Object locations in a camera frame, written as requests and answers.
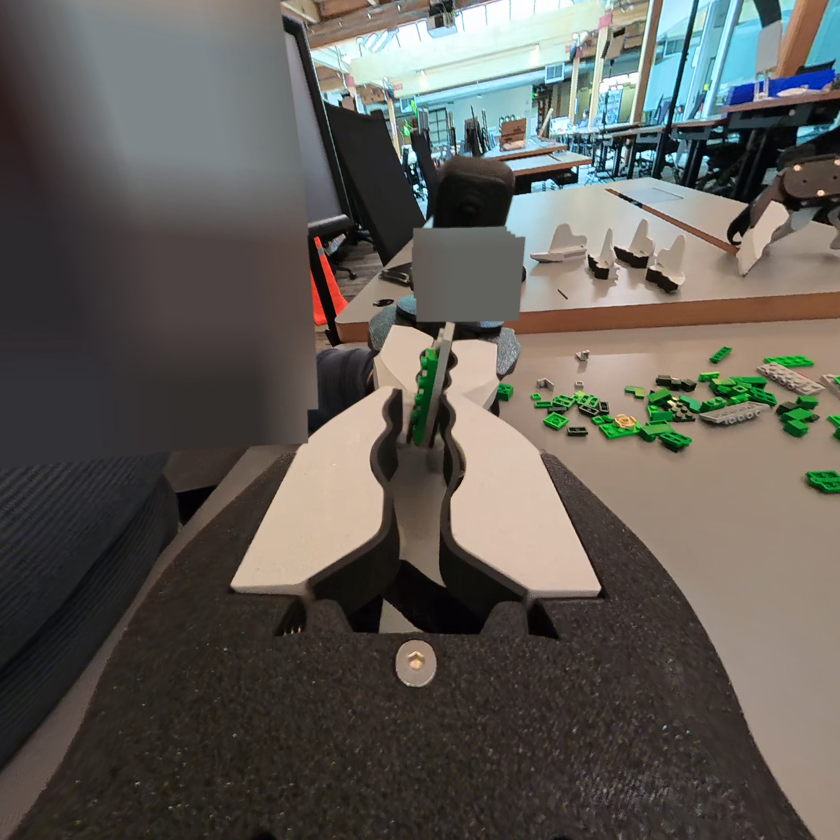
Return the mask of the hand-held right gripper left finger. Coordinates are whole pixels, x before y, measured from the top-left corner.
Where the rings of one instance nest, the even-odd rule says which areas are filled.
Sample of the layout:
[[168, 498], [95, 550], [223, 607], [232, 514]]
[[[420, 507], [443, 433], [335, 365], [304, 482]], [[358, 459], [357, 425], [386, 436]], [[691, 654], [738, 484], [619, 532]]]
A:
[[392, 478], [403, 391], [386, 386], [310, 436], [294, 455], [229, 584], [239, 595], [336, 602], [357, 633], [380, 631], [401, 560]]

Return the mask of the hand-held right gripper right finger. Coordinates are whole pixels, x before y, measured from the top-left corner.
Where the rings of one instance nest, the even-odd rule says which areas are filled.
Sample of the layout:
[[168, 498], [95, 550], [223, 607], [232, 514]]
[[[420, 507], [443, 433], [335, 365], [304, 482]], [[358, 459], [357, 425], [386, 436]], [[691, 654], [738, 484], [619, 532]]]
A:
[[545, 603], [596, 599], [602, 584], [540, 450], [465, 395], [443, 396], [439, 418], [445, 589], [479, 625], [513, 603], [529, 634], [557, 634]]

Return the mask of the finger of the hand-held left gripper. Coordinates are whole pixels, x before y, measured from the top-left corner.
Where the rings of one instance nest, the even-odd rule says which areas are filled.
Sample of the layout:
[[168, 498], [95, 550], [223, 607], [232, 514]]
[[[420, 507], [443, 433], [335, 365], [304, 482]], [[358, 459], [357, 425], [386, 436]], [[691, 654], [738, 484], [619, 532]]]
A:
[[374, 358], [375, 388], [400, 389], [403, 410], [413, 410], [421, 358], [433, 344], [434, 339], [419, 329], [403, 325], [391, 327], [381, 351]]
[[481, 339], [462, 339], [452, 342], [450, 357], [454, 360], [448, 371], [445, 387], [445, 414], [454, 415], [456, 401], [469, 401], [490, 411], [497, 400], [497, 346]]

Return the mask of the grey and green brick assembly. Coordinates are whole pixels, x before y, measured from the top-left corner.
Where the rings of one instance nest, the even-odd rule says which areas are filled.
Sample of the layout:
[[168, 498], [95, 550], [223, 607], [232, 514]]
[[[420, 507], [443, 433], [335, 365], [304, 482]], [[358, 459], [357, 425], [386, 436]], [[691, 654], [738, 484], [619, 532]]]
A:
[[430, 448], [434, 442], [441, 399], [451, 384], [450, 371], [456, 364], [452, 350], [455, 323], [447, 321], [433, 345], [421, 353], [416, 375], [416, 393], [409, 418], [406, 442]]

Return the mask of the person's left forearm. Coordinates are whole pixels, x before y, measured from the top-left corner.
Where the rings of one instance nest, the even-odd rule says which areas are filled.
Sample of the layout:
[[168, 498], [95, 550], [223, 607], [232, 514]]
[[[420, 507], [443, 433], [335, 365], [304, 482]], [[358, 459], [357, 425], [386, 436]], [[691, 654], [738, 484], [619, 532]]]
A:
[[374, 358], [367, 348], [317, 352], [318, 407], [308, 412], [309, 434], [373, 392]]

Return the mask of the grey desk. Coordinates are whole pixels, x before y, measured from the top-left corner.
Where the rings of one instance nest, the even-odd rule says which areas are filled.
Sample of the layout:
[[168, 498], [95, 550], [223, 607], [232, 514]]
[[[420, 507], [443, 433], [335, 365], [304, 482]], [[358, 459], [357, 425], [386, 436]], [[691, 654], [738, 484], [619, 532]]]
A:
[[[838, 351], [836, 320], [588, 334], [730, 333]], [[838, 501], [548, 451], [606, 597], [423, 634], [420, 689], [407, 631], [281, 636], [288, 598], [227, 592], [291, 461], [250, 451], [3, 772], [2, 838], [838, 838]]]

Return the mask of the wooden worktable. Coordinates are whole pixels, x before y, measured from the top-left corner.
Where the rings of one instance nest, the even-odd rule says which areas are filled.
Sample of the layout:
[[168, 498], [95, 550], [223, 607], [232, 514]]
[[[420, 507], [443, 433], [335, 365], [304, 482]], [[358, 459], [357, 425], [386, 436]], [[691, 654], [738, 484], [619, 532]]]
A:
[[500, 161], [513, 171], [515, 195], [530, 194], [535, 183], [552, 182], [558, 187], [575, 184], [580, 168], [593, 163], [591, 156], [568, 151], [559, 143], [536, 140], [516, 150], [492, 150], [481, 158]]

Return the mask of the black partition panel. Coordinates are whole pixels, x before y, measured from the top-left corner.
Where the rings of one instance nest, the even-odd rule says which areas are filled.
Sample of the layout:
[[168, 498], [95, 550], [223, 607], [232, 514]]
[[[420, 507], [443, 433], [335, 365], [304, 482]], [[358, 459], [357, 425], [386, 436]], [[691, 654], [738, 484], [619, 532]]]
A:
[[425, 224], [383, 118], [324, 106], [345, 185], [384, 266]]

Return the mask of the black framed display panel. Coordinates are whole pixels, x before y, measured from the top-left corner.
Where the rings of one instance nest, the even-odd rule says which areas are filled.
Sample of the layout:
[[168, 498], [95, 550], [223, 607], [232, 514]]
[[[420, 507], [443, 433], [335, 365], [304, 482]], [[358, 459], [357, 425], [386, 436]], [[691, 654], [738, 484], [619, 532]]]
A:
[[325, 243], [350, 231], [354, 221], [305, 29], [289, 16], [283, 15], [282, 20], [301, 150], [308, 233]]

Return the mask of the pile of green toy bricks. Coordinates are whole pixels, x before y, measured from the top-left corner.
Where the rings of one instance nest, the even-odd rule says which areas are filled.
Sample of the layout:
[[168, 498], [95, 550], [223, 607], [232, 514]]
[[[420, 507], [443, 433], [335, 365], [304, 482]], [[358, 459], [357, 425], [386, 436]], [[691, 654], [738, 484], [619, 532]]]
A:
[[[582, 458], [610, 485], [621, 487], [620, 465], [633, 482], [654, 475], [654, 487], [676, 484], [676, 494], [709, 479], [712, 497], [756, 497], [775, 505], [804, 492], [838, 501], [838, 351], [809, 346], [800, 337], [754, 335], [617, 341], [584, 333], [555, 343], [547, 337], [522, 352], [517, 394], [508, 409], [540, 447]], [[574, 353], [591, 352], [582, 364]], [[825, 386], [798, 395], [757, 372], [777, 362]], [[553, 391], [540, 391], [546, 377]], [[574, 390], [582, 380], [583, 392]], [[760, 417], [713, 426], [700, 415], [753, 401], [769, 406]], [[624, 430], [617, 414], [636, 418]]]

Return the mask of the dark grey wedge plate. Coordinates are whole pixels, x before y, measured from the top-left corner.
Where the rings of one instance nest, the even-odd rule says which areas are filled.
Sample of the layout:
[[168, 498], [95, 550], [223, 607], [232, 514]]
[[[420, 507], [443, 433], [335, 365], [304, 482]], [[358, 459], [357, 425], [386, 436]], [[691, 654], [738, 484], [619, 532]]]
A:
[[759, 402], [741, 402], [702, 413], [700, 420], [713, 426], [734, 426], [757, 419], [767, 408], [769, 406]]

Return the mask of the person's dark blue sweater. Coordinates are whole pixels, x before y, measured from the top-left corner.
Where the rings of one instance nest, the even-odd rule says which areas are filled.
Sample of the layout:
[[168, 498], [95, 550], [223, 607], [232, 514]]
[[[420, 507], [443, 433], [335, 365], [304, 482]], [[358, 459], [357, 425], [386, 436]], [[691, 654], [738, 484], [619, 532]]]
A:
[[174, 538], [171, 457], [2, 467], [3, 768], [90, 664]]

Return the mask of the light grey studded plate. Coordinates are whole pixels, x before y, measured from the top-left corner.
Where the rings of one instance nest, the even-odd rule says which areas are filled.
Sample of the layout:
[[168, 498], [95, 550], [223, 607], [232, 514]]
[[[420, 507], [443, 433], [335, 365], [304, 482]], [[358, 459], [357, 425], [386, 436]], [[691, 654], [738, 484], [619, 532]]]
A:
[[815, 396], [825, 390], [824, 385], [777, 362], [765, 362], [757, 367], [757, 372], [762, 377], [798, 395]]

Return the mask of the blue storage bin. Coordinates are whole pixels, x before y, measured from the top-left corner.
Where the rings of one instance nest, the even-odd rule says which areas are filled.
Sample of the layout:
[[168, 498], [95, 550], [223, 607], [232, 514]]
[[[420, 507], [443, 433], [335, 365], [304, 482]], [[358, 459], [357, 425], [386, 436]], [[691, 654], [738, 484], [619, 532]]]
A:
[[727, 108], [734, 108], [754, 100], [755, 92], [768, 98], [778, 98], [779, 96], [787, 96], [789, 90], [802, 91], [823, 91], [838, 77], [838, 72], [833, 66], [825, 67], [819, 70], [812, 70], [803, 72], [794, 77], [774, 78], [770, 79], [766, 84], [761, 83], [756, 87], [754, 82], [744, 83], [738, 85], [730, 90]]

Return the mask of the black idle gripper device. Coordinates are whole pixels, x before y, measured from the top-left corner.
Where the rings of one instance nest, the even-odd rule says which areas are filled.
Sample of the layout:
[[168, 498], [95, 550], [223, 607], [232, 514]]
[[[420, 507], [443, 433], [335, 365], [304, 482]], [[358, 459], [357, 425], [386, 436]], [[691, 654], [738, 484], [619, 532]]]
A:
[[835, 229], [830, 248], [839, 248], [839, 159], [834, 154], [805, 157], [782, 168], [728, 227], [738, 273], [745, 277], [774, 242], [813, 221]]

